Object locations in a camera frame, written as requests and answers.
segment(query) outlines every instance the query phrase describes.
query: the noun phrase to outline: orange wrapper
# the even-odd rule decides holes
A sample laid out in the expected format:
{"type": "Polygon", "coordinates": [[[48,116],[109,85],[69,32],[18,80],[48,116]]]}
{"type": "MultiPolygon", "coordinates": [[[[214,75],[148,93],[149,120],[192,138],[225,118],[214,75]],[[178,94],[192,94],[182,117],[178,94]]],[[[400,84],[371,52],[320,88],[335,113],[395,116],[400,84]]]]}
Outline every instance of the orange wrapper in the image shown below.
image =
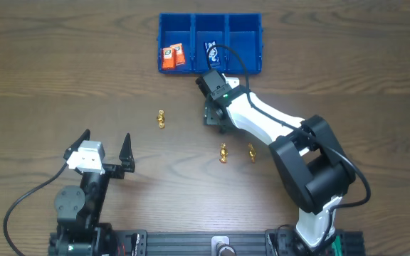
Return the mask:
{"type": "Polygon", "coordinates": [[[175,69],[175,60],[177,59],[177,54],[175,54],[175,49],[172,47],[167,47],[162,49],[162,69],[169,70],[175,69]]]}
{"type": "Polygon", "coordinates": [[[177,44],[171,45],[170,47],[175,49],[175,52],[177,53],[177,59],[176,59],[175,65],[186,64],[186,58],[184,57],[184,51],[183,51],[183,44],[177,43],[177,44]]]}

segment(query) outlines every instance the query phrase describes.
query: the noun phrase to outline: blue wrapper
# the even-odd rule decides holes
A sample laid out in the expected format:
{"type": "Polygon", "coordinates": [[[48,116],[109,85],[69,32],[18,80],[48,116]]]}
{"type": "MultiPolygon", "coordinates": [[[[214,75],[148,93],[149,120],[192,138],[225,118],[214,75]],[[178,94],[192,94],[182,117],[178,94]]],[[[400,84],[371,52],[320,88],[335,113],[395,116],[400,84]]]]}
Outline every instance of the blue wrapper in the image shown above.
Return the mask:
{"type": "MultiPolygon", "coordinates": [[[[216,41],[205,42],[204,45],[205,45],[205,54],[206,54],[208,53],[208,49],[210,49],[210,47],[216,45],[216,41]]],[[[208,58],[210,60],[210,65],[212,68],[216,68],[221,65],[221,62],[219,61],[219,56],[218,56],[218,48],[215,47],[211,49],[208,58]]]]}

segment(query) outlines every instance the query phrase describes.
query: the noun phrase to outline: wood grain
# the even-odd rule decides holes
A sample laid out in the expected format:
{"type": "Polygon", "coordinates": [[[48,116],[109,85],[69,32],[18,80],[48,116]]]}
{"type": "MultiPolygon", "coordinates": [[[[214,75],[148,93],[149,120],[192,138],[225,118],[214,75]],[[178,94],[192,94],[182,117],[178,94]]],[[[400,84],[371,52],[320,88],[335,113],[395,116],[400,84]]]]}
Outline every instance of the wood grain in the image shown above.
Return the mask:
{"type": "MultiPolygon", "coordinates": [[[[340,210],[336,226],[363,230],[370,255],[410,253],[410,1],[0,0],[0,255],[14,254],[2,233],[7,208],[57,172],[86,128],[113,163],[132,135],[136,173],[111,181],[101,218],[118,229],[296,222],[266,146],[204,127],[195,76],[157,72],[158,15],[170,11],[263,14],[263,71],[251,77],[253,91],[288,114],[323,116],[372,185],[371,201],[340,210]]],[[[64,173],[13,212],[9,232],[27,255],[46,254],[53,199],[78,182],[64,173]]],[[[345,200],[363,196],[358,181],[345,200]]]]}

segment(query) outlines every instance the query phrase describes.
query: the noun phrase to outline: blue tray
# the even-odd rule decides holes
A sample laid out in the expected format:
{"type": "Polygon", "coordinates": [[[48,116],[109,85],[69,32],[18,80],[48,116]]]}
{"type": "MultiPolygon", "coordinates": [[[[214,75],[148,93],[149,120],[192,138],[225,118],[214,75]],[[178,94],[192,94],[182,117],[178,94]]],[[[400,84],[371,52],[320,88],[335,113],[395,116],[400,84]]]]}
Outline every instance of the blue tray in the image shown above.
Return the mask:
{"type": "MultiPolygon", "coordinates": [[[[164,74],[203,73],[206,66],[205,42],[216,41],[234,49],[251,74],[262,69],[261,14],[167,14],[159,15],[157,66],[164,74]],[[182,43],[186,65],[174,70],[162,69],[162,49],[182,43]]],[[[243,74],[238,60],[218,48],[222,73],[243,74]]]]}

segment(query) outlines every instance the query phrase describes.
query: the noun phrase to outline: cable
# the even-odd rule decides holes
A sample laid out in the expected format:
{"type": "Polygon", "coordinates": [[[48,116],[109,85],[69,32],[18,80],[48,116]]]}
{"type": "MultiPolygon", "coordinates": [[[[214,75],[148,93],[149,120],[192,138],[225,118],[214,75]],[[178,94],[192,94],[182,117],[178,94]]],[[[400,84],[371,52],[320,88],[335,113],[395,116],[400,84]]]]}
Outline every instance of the cable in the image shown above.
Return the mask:
{"type": "Polygon", "coordinates": [[[46,182],[42,183],[41,185],[31,189],[30,191],[26,192],[24,195],[22,195],[19,199],[17,199],[14,203],[12,203],[11,207],[7,210],[6,215],[4,216],[4,222],[3,222],[3,231],[4,231],[4,237],[7,240],[7,243],[11,246],[12,250],[14,250],[14,252],[18,255],[18,256],[25,256],[16,246],[15,244],[12,242],[11,237],[9,236],[9,232],[7,231],[7,223],[9,221],[9,216],[11,215],[12,211],[14,210],[14,208],[25,198],[27,198],[28,196],[30,196],[31,194],[33,194],[34,192],[36,192],[37,190],[43,188],[44,186],[48,185],[49,183],[51,183],[52,181],[56,180],[56,178],[58,178],[64,171],[64,169],[66,168],[68,164],[64,163],[64,165],[61,167],[61,169],[59,170],[59,172],[57,174],[55,174],[55,176],[51,177],[49,180],[47,180],[46,182]]]}
{"type": "Polygon", "coordinates": [[[260,112],[261,114],[263,114],[263,115],[265,115],[266,117],[270,118],[271,120],[277,122],[278,124],[281,124],[281,125],[283,125],[283,126],[285,126],[285,127],[287,127],[287,128],[292,129],[293,131],[297,131],[297,132],[301,133],[303,136],[306,136],[306,137],[307,137],[308,139],[310,139],[313,143],[318,144],[318,145],[321,146],[322,148],[325,148],[325,149],[330,150],[331,152],[333,152],[333,154],[337,155],[338,157],[341,158],[341,160],[343,160],[344,162],[346,162],[346,163],[354,170],[354,172],[355,172],[356,175],[360,178],[360,180],[362,180],[363,186],[364,186],[365,191],[366,191],[366,193],[367,193],[366,196],[365,196],[365,198],[363,198],[363,199],[360,200],[360,201],[354,202],[354,203],[343,203],[343,204],[341,204],[341,205],[332,206],[332,207],[330,207],[330,209],[328,210],[328,213],[329,213],[329,221],[328,221],[328,224],[327,224],[327,229],[325,230],[324,235],[322,236],[322,238],[321,238],[321,240],[320,240],[320,242],[319,242],[318,247],[321,246],[321,245],[324,243],[325,239],[327,238],[327,235],[328,235],[328,233],[329,233],[329,231],[330,231],[330,228],[332,227],[333,213],[334,213],[335,210],[340,209],[340,208],[351,208],[351,207],[355,207],[355,206],[361,206],[361,205],[363,205],[363,204],[365,204],[366,202],[369,201],[369,199],[371,198],[371,188],[369,187],[368,180],[365,178],[365,176],[363,175],[363,173],[362,173],[346,156],[343,156],[342,154],[340,154],[340,153],[337,152],[336,150],[332,149],[332,148],[329,147],[328,145],[322,143],[319,139],[316,138],[316,136],[314,136],[314,135],[312,135],[312,134],[310,134],[310,133],[307,133],[307,132],[303,131],[303,130],[300,129],[300,128],[294,127],[293,125],[290,125],[290,124],[288,124],[288,123],[286,123],[286,122],[284,122],[284,121],[282,121],[282,120],[279,120],[279,119],[277,119],[277,118],[271,116],[271,115],[268,114],[267,112],[264,112],[264,111],[261,110],[260,108],[256,107],[256,106],[254,105],[254,103],[251,101],[251,97],[250,97],[250,94],[249,94],[250,88],[249,88],[249,74],[248,74],[248,70],[246,69],[246,66],[245,66],[244,62],[241,60],[241,58],[240,58],[240,56],[238,55],[238,53],[237,53],[236,51],[234,51],[232,48],[230,48],[230,47],[228,47],[228,46],[225,46],[225,45],[219,45],[219,44],[216,44],[216,45],[214,45],[214,46],[211,46],[211,47],[208,49],[208,51],[206,52],[206,56],[207,56],[207,58],[206,58],[206,63],[207,63],[207,65],[208,65],[208,68],[209,68],[209,69],[211,69],[211,64],[210,64],[210,59],[209,59],[210,50],[213,49],[213,48],[217,48],[217,47],[221,47],[221,48],[225,48],[226,50],[229,50],[229,51],[237,58],[237,60],[240,62],[241,67],[243,67],[243,71],[244,71],[244,74],[245,74],[245,80],[246,80],[246,96],[247,96],[247,98],[248,98],[249,105],[250,105],[253,109],[257,110],[258,112],[260,112]]]}

